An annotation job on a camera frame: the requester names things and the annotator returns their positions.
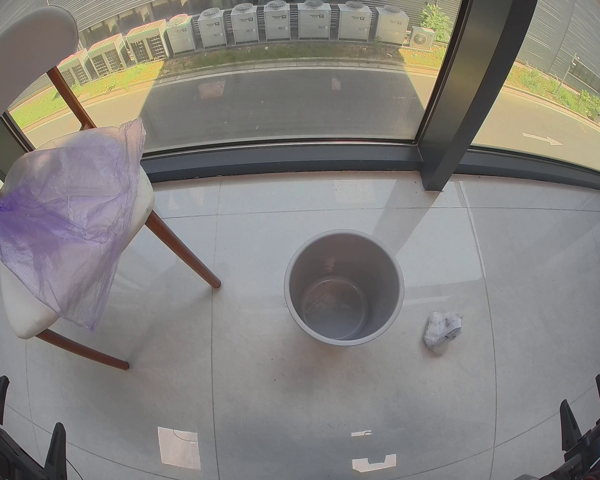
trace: purple plastic bag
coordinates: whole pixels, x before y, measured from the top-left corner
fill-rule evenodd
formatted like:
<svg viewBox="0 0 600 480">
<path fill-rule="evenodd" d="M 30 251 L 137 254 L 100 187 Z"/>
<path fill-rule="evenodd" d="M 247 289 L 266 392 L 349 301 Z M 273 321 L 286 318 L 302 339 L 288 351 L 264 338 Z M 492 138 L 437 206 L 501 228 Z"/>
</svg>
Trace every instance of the purple plastic bag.
<svg viewBox="0 0 600 480">
<path fill-rule="evenodd" d="M 45 143 L 0 190 L 0 260 L 57 315 L 93 329 L 131 223 L 141 119 Z"/>
</svg>

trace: white air conditioner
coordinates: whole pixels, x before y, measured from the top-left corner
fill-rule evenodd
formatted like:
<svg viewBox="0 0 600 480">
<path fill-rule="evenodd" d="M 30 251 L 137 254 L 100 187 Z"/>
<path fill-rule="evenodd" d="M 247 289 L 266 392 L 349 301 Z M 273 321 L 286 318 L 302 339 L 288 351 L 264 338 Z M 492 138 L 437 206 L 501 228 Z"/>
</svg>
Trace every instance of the white air conditioner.
<svg viewBox="0 0 600 480">
<path fill-rule="evenodd" d="M 176 15 L 169 20 L 165 31 L 171 42 L 173 54 L 196 49 L 196 38 L 189 15 L 185 13 Z"/>
<path fill-rule="evenodd" d="M 322 0 L 298 4 L 298 38 L 329 38 L 331 6 Z"/>
<path fill-rule="evenodd" d="M 136 62 L 147 62 L 169 56 L 169 50 L 164 41 L 166 28 L 166 20 L 157 20 L 129 30 L 125 39 L 133 51 Z"/>
<path fill-rule="evenodd" d="M 378 15 L 375 36 L 382 42 L 402 45 L 409 27 L 408 15 L 393 5 L 376 8 Z"/>
<path fill-rule="evenodd" d="M 130 63 L 129 53 L 121 34 L 94 43 L 88 50 L 88 56 L 101 77 L 123 70 Z"/>
<path fill-rule="evenodd" d="M 338 39 L 368 40 L 371 29 L 371 9 L 361 2 L 349 0 L 345 4 L 338 4 L 340 19 Z"/>
<path fill-rule="evenodd" d="M 259 23 L 256 5 L 238 4 L 231 10 L 231 24 L 235 43 L 259 40 Z"/>
<path fill-rule="evenodd" d="M 410 34 L 409 46 L 414 49 L 430 50 L 435 37 L 436 33 L 431 28 L 414 26 Z"/>
<path fill-rule="evenodd" d="M 265 5 L 267 40 L 290 39 L 290 5 L 285 0 L 271 0 Z"/>
<path fill-rule="evenodd" d="M 198 28 L 204 48 L 227 45 L 224 11 L 218 7 L 207 8 L 198 17 Z"/>
<path fill-rule="evenodd" d="M 86 49 L 79 50 L 65 58 L 58 65 L 58 70 L 69 86 L 88 83 L 93 79 L 92 73 L 95 74 Z"/>
</svg>

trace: air conditioning unit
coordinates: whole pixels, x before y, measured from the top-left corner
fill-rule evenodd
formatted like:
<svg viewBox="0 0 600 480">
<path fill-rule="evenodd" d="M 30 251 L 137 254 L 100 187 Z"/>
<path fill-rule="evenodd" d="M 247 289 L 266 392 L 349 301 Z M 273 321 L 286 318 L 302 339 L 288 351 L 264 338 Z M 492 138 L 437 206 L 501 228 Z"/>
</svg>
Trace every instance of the air conditioning unit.
<svg viewBox="0 0 600 480">
<path fill-rule="evenodd" d="M 375 36 L 382 42 L 402 45 L 409 27 L 408 15 L 393 5 L 376 8 L 378 15 Z"/>
<path fill-rule="evenodd" d="M 267 40 L 289 40 L 290 5 L 285 0 L 271 0 L 265 5 L 265 34 Z"/>
<path fill-rule="evenodd" d="M 436 33 L 431 28 L 414 26 L 410 34 L 409 46 L 414 49 L 431 50 Z"/>
<path fill-rule="evenodd" d="M 188 52 L 196 49 L 196 37 L 191 25 L 191 17 L 182 13 L 176 15 L 167 23 L 167 37 L 171 42 L 173 54 Z"/>
<path fill-rule="evenodd" d="M 167 58 L 169 50 L 164 41 L 166 20 L 157 20 L 129 30 L 125 36 L 137 63 Z"/>
<path fill-rule="evenodd" d="M 58 70 L 69 86 L 83 85 L 97 78 L 86 49 L 79 50 L 65 58 L 58 65 Z"/>
<path fill-rule="evenodd" d="M 256 17 L 256 5 L 238 4 L 231 10 L 233 41 L 245 43 L 259 40 L 259 22 Z"/>
<path fill-rule="evenodd" d="M 331 6 L 322 0 L 298 4 L 298 38 L 329 38 Z"/>
<path fill-rule="evenodd" d="M 198 28 L 204 48 L 227 45 L 224 11 L 218 7 L 207 8 L 198 17 Z"/>
<path fill-rule="evenodd" d="M 338 40 L 368 40 L 371 29 L 371 9 L 361 2 L 350 0 L 338 4 L 340 19 Z"/>
<path fill-rule="evenodd" d="M 94 43 L 88 50 L 88 56 L 100 77 L 123 70 L 130 63 L 129 53 L 121 34 Z"/>
</svg>

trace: white chair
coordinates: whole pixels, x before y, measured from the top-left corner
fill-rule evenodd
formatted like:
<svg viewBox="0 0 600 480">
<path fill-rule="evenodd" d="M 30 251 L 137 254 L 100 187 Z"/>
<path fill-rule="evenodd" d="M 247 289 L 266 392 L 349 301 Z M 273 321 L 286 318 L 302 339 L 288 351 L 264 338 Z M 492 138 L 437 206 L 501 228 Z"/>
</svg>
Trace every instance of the white chair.
<svg viewBox="0 0 600 480">
<path fill-rule="evenodd" d="M 56 68 L 64 58 L 77 49 L 77 26 L 69 12 L 60 7 L 41 7 L 24 15 L 0 31 L 0 65 L 10 75 L 0 79 L 0 112 L 6 110 L 34 80 L 45 72 L 75 113 L 82 129 L 95 125 Z M 175 254 L 204 278 L 213 288 L 221 281 L 175 236 L 152 210 L 154 191 L 148 176 L 140 167 L 137 196 L 127 243 L 146 224 Z M 15 334 L 24 339 L 38 337 L 60 348 L 111 367 L 127 370 L 129 364 L 112 356 L 90 349 L 48 330 L 58 315 L 34 297 L 3 263 L 0 262 L 0 288 L 7 319 Z"/>
</svg>

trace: trash can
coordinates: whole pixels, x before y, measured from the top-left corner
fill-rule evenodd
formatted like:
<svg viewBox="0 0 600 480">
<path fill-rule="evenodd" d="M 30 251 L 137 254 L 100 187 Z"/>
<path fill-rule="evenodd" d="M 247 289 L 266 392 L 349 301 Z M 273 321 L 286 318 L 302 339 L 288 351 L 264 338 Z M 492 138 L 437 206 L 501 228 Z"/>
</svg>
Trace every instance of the trash can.
<svg viewBox="0 0 600 480">
<path fill-rule="evenodd" d="M 284 293 L 306 333 L 331 345 L 359 345 L 392 325 L 404 299 L 404 278 L 381 242 L 354 230 L 332 230 L 294 254 Z"/>
</svg>

